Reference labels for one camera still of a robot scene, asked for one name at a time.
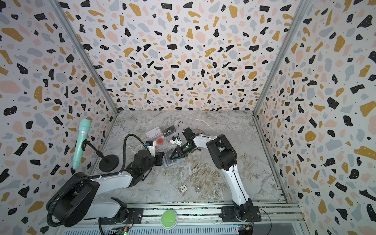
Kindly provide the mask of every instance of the terrazzo wallpaper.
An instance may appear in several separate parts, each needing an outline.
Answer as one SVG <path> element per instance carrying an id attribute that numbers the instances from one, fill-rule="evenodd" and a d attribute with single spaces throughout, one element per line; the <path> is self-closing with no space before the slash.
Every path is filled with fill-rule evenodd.
<path id="1" fill-rule="evenodd" d="M 312 3 L 256 115 L 312 234 L 376 234 L 376 1 Z"/>
<path id="2" fill-rule="evenodd" d="M 0 22 L 0 234 L 48 234 L 45 205 L 75 172 L 80 120 L 99 146 L 115 115 L 46 1 L 0 1 Z"/>
<path id="3" fill-rule="evenodd" d="M 300 1 L 61 0 L 120 110 L 253 110 Z"/>

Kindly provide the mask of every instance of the mint green microphone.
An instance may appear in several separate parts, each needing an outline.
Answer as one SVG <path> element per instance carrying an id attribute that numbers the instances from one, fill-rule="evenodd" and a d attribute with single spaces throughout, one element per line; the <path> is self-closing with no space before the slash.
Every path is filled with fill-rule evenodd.
<path id="1" fill-rule="evenodd" d="M 73 169 L 77 169 L 80 165 L 83 150 L 82 150 L 82 143 L 88 137 L 88 132 L 90 130 L 91 121 L 88 119 L 82 119 L 80 125 L 78 126 L 78 138 L 76 143 L 76 148 L 74 150 L 73 156 Z"/>

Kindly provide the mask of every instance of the black cable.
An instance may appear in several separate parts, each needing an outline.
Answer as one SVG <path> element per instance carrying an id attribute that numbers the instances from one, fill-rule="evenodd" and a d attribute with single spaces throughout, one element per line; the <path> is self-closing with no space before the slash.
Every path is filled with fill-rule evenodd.
<path id="1" fill-rule="evenodd" d="M 267 233 L 267 235 L 269 235 L 270 231 L 271 231 L 271 226 L 272 226 L 272 223 L 271 223 L 271 219 L 270 219 L 270 216 L 268 215 L 268 213 L 266 213 L 266 211 L 264 211 L 265 214 L 269 217 L 269 220 L 270 220 L 270 229 L 269 229 L 269 232 Z"/>
<path id="2" fill-rule="evenodd" d="M 99 227 L 99 233 L 100 235 L 105 235 L 102 229 L 102 218 L 98 218 L 98 227 Z"/>
<path id="3" fill-rule="evenodd" d="M 181 141 L 181 139 L 180 139 L 180 135 L 179 135 L 179 125 L 180 125 L 180 123 L 182 123 L 182 126 L 183 126 L 183 130 L 184 130 L 184 122 L 183 121 L 180 121 L 179 122 L 179 124 L 177 125 L 177 136 L 178 136 L 178 141 L 180 142 L 180 143 L 183 143 L 182 141 Z"/>
<path id="4" fill-rule="evenodd" d="M 124 170 L 124 168 L 125 168 L 125 151 L 126 151 L 126 144 L 127 144 L 127 139 L 128 139 L 128 137 L 130 137 L 130 136 L 133 136 L 133 137 L 135 137 L 136 139 L 138 139 L 138 141 L 140 141 L 140 143 L 142 144 L 142 146 L 145 148 L 145 149 L 147 149 L 147 147 L 145 146 L 145 144 L 144 144 L 144 142 L 138 137 L 138 136 L 136 136 L 136 135 L 134 135 L 134 134 L 128 134 L 128 135 L 126 135 L 125 136 L 125 138 L 124 138 L 124 143 L 123 143 L 123 165 L 121 166 L 121 169 L 120 169 L 120 173 Z"/>

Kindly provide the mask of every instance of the marble floor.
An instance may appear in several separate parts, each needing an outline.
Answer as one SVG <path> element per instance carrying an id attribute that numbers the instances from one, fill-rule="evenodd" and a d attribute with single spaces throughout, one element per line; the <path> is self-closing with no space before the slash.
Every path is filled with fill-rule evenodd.
<path id="1" fill-rule="evenodd" d="M 122 111 L 116 120 L 111 136 L 103 150 L 105 155 L 119 156 L 119 170 L 123 159 L 123 140 L 129 134 L 147 140 L 146 132 L 157 126 L 173 123 L 177 128 L 179 121 L 195 133 L 209 136 L 224 134 L 237 152 L 238 169 L 246 191 L 252 199 L 279 199 L 279 190 L 263 150 L 259 135 L 247 111 Z M 179 128 L 183 143 L 185 138 L 182 126 Z M 156 152 L 175 148 L 166 144 Z M 130 137 L 126 147 L 126 166 L 133 161 L 134 154 L 142 149 L 137 139 Z M 180 187 L 187 186 L 186 192 Z M 231 192 L 220 170 L 214 165 L 207 149 L 194 151 L 184 161 L 165 168 L 153 167 L 145 181 L 136 186 L 108 193 L 127 203 L 136 202 L 200 202 L 231 201 Z"/>

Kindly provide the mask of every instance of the pink speckle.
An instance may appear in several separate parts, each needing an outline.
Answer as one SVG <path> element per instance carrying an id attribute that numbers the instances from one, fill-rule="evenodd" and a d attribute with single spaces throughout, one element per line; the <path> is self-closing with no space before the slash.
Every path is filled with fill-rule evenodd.
<path id="1" fill-rule="evenodd" d="M 28 37 L 30 37 L 30 32 L 27 31 L 24 27 L 22 27 L 22 25 L 19 26 L 20 28 L 20 31 L 24 34 L 26 34 Z"/>
<path id="2" fill-rule="evenodd" d="M 302 117 L 298 117 L 295 121 L 296 124 L 306 124 L 306 120 Z"/>
<path id="3" fill-rule="evenodd" d="M 27 178 L 29 176 L 29 171 L 27 170 L 27 162 L 26 160 L 21 160 L 16 168 L 16 173 L 19 176 Z"/>
<path id="4" fill-rule="evenodd" d="M 241 8 L 239 12 L 240 12 L 240 17 L 243 18 L 244 17 L 244 8 Z"/>
<path id="5" fill-rule="evenodd" d="M 367 181 L 368 181 L 371 177 L 372 177 L 372 175 L 369 174 L 369 173 L 362 174 L 361 180 L 364 181 L 365 183 L 367 183 Z"/>
<path id="6" fill-rule="evenodd" d="M 23 135 L 23 127 L 20 121 L 15 121 L 13 124 L 13 131 L 17 134 Z"/>
<path id="7" fill-rule="evenodd" d="M 33 64 L 41 65 L 41 60 L 40 59 L 34 59 Z"/>
<path id="8" fill-rule="evenodd" d="M 338 155 L 337 155 L 337 157 L 336 157 L 336 159 L 338 160 L 338 161 L 342 161 L 343 160 L 343 154 L 344 154 L 345 152 L 344 151 L 341 151 Z"/>
<path id="9" fill-rule="evenodd" d="M 199 41 L 200 43 L 204 43 L 205 42 L 205 34 L 203 34 L 202 32 L 198 32 L 196 34 L 196 39 L 197 41 Z"/>
<path id="10" fill-rule="evenodd" d="M 325 138 L 325 136 L 321 133 L 318 134 L 318 141 L 321 143 L 321 141 L 323 141 L 323 139 Z"/>
<path id="11" fill-rule="evenodd" d="M 39 132 L 39 131 L 34 131 L 34 134 L 33 134 L 33 139 L 34 138 L 37 138 L 37 137 L 43 137 L 43 133 L 42 132 Z"/>
<path id="12" fill-rule="evenodd" d="M 204 14 L 204 9 L 202 8 L 201 3 L 199 3 L 199 11 L 201 12 L 201 14 Z"/>
<path id="13" fill-rule="evenodd" d="M 18 85 L 13 81 L 1 81 L 0 90 L 4 93 L 17 94 L 21 91 Z"/>
<path id="14" fill-rule="evenodd" d="M 73 8 L 76 10 L 77 13 L 80 13 L 80 8 L 76 4 L 73 4 Z"/>
<path id="15" fill-rule="evenodd" d="M 324 222 L 325 222 L 326 224 L 329 224 L 331 221 L 332 221 L 332 219 L 329 218 L 328 216 L 326 216 Z"/>
<path id="16" fill-rule="evenodd" d="M 289 175 L 288 176 L 288 184 L 290 186 L 293 186 L 294 185 L 294 177 L 292 175 Z"/>
<path id="17" fill-rule="evenodd" d="M 343 203 L 343 200 L 342 198 L 336 198 L 336 200 L 338 201 L 338 203 L 342 206 L 342 203 Z"/>
<path id="18" fill-rule="evenodd" d="M 296 52 L 296 61 L 299 63 L 303 58 L 303 51 L 299 50 Z"/>
<path id="19" fill-rule="evenodd" d="M 333 120 L 329 120 L 324 124 L 324 127 L 336 127 L 337 123 Z"/>
<path id="20" fill-rule="evenodd" d="M 106 10 L 102 7 L 102 5 L 98 1 L 95 1 L 95 2 L 97 3 L 99 10 L 101 10 L 102 12 L 106 12 Z"/>
<path id="21" fill-rule="evenodd" d="M 351 195 L 351 197 L 354 198 L 354 199 L 359 198 L 359 196 L 358 196 L 355 192 L 350 193 L 350 195 Z"/>
<path id="22" fill-rule="evenodd" d="M 346 134 L 346 130 L 345 129 L 343 129 L 343 130 L 340 131 L 340 137 L 341 138 L 345 137 L 345 134 Z"/>
<path id="23" fill-rule="evenodd" d="M 7 166 L 7 167 L 12 167 L 16 164 L 15 161 L 9 161 L 9 160 L 5 160 L 4 161 L 4 164 Z"/>
<path id="24" fill-rule="evenodd" d="M 149 15 L 149 11 L 147 11 L 147 8 L 145 5 L 142 7 L 142 10 L 145 12 L 146 16 Z"/>
<path id="25" fill-rule="evenodd" d="M 30 117 L 31 116 L 31 112 L 22 112 L 22 115 L 24 117 Z"/>
<path id="26" fill-rule="evenodd" d="M 372 135 L 376 135 L 376 116 L 372 116 L 368 123 L 368 131 Z"/>
<path id="27" fill-rule="evenodd" d="M 52 58 L 43 57 L 43 61 L 48 63 L 48 64 L 52 64 Z"/>
<path id="28" fill-rule="evenodd" d="M 113 41 L 114 43 L 118 43 L 118 42 L 119 42 L 119 41 L 118 41 L 118 38 L 117 38 L 117 34 L 111 32 L 111 31 L 108 31 L 108 32 L 106 33 L 106 36 L 107 36 L 111 41 Z"/>
<path id="29" fill-rule="evenodd" d="M 41 193 L 41 198 L 43 198 L 43 197 L 47 197 L 49 195 L 49 193 L 47 192 L 47 193 Z"/>
<path id="30" fill-rule="evenodd" d="M 155 38 L 154 38 L 152 35 L 150 35 L 150 34 L 147 35 L 147 38 L 148 38 L 151 42 L 155 40 Z"/>
<path id="31" fill-rule="evenodd" d="M 10 202 L 8 202 L 8 204 L 14 206 L 16 202 L 17 202 L 17 198 L 14 198 Z"/>
<path id="32" fill-rule="evenodd" d="M 6 151 L 5 151 L 5 156 L 9 157 L 13 153 L 13 147 L 12 146 L 7 146 Z"/>
<path id="33" fill-rule="evenodd" d="M 362 9 L 361 11 L 359 11 L 359 13 L 356 15 L 356 17 L 363 17 L 364 16 L 364 10 Z"/>

